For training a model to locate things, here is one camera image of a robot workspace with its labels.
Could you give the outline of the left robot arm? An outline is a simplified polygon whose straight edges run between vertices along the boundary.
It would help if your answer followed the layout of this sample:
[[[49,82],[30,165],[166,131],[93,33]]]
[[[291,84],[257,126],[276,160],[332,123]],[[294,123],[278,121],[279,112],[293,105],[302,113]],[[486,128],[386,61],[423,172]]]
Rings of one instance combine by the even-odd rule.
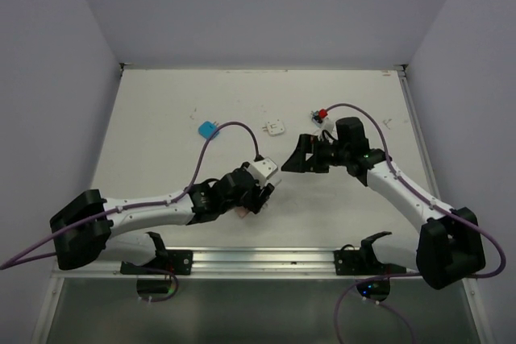
[[[97,189],[86,190],[50,220],[58,267],[69,271],[98,259],[119,260],[159,273],[168,255],[152,228],[213,222],[236,208],[259,213],[275,189],[272,178],[277,171],[271,159],[245,162],[183,193],[135,200],[104,198]]]

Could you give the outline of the blue plug adapter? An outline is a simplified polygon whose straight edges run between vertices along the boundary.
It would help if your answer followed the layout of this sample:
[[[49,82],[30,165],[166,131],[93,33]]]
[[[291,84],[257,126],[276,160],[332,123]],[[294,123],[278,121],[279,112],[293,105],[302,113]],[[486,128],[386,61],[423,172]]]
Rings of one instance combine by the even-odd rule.
[[[218,123],[212,121],[205,121],[198,127],[198,134],[204,140],[212,140],[218,136]]]

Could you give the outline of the brown USB charger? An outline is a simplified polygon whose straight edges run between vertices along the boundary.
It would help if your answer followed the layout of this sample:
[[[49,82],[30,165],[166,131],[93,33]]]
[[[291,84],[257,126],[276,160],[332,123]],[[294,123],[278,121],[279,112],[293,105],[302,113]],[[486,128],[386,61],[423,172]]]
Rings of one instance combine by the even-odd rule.
[[[236,208],[235,212],[240,218],[245,218],[249,214],[249,210],[245,209],[244,207]]]

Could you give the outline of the white plug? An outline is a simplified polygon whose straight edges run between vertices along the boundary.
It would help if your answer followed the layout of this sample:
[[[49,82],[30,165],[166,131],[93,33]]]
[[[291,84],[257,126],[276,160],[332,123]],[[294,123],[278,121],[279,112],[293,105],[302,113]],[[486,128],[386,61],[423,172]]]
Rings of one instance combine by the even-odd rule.
[[[271,137],[284,135],[286,132],[285,124],[279,118],[268,120],[262,127],[262,131]]]

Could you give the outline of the white cube charger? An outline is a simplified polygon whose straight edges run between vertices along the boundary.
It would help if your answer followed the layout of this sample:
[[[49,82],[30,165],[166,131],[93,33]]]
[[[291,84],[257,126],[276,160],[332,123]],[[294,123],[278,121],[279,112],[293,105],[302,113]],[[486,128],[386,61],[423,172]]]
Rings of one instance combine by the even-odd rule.
[[[276,189],[282,182],[282,179],[281,176],[273,176],[268,182]]]

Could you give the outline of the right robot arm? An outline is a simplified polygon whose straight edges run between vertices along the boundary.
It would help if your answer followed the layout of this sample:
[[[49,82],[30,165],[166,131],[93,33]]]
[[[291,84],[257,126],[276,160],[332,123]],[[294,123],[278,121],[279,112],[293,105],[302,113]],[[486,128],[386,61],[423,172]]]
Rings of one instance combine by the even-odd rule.
[[[386,199],[418,232],[418,239],[411,239],[381,231],[364,238],[356,251],[336,251],[336,259],[372,274],[388,265],[414,270],[434,289],[485,267],[476,215],[470,209],[454,209],[394,171],[385,152],[370,147],[358,118],[339,119],[336,132],[336,139],[300,135],[282,171],[327,173],[332,167],[344,167],[363,186]]]

